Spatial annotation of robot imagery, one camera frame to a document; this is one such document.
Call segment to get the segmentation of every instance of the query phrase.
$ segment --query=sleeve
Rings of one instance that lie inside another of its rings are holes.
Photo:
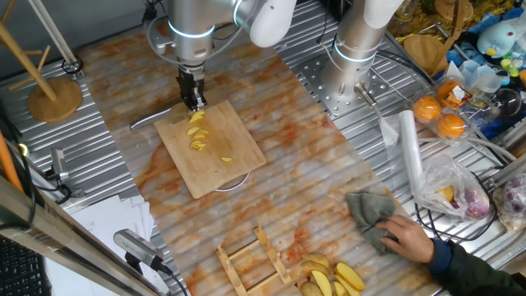
[[[427,264],[433,278],[453,296],[469,295],[482,286],[522,289],[511,275],[496,271],[484,260],[467,254],[463,247],[451,241],[435,244],[435,258]]]

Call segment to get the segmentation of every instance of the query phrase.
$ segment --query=cutting board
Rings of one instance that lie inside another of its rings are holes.
[[[265,155],[228,100],[209,107],[204,118],[194,123],[188,118],[174,123],[173,118],[159,120],[155,128],[195,199],[266,163]],[[187,131],[191,127],[210,133],[200,140],[206,144],[205,149],[190,147],[194,140]],[[227,163],[221,157],[233,160]]]

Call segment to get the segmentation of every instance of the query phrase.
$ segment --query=gray cloth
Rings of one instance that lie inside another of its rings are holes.
[[[378,251],[378,254],[390,254],[393,251],[380,242],[380,238],[397,238],[385,229],[378,229],[375,225],[395,212],[395,203],[388,197],[376,194],[359,192],[349,193],[346,196],[348,208],[351,210],[358,231]]]

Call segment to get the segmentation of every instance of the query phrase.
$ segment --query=plush toy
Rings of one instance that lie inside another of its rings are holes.
[[[478,38],[478,51],[492,58],[502,58],[513,47],[517,38],[516,35],[514,27],[510,24],[492,25]]]

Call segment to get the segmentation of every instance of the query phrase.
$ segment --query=person's hand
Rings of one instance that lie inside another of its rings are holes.
[[[387,229],[398,238],[380,238],[380,241],[400,256],[411,261],[429,263],[435,256],[435,245],[427,237],[420,224],[401,215],[392,215],[376,225],[378,229]]]

